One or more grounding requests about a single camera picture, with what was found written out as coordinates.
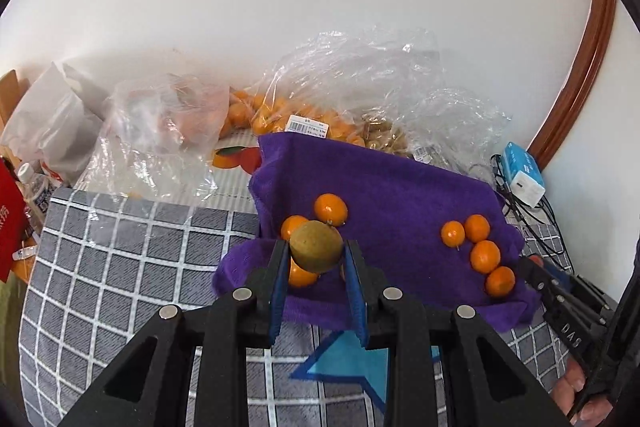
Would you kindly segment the person's right hand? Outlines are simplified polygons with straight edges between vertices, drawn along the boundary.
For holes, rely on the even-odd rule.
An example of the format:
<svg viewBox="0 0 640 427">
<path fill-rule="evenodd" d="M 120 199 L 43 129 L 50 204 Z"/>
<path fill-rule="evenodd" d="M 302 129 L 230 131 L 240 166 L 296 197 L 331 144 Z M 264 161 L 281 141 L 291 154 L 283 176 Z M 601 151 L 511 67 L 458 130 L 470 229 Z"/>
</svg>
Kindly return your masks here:
<svg viewBox="0 0 640 427">
<path fill-rule="evenodd" d="M 555 383 L 551 396 L 555 404 L 564 414 L 567 414 L 574 405 L 578 392 L 585 386 L 586 377 L 580 365 L 568 358 L 564 375 Z M 613 406 L 603 395 L 589 401 L 584 407 L 570 418 L 573 426 L 599 426 Z"/>
</svg>

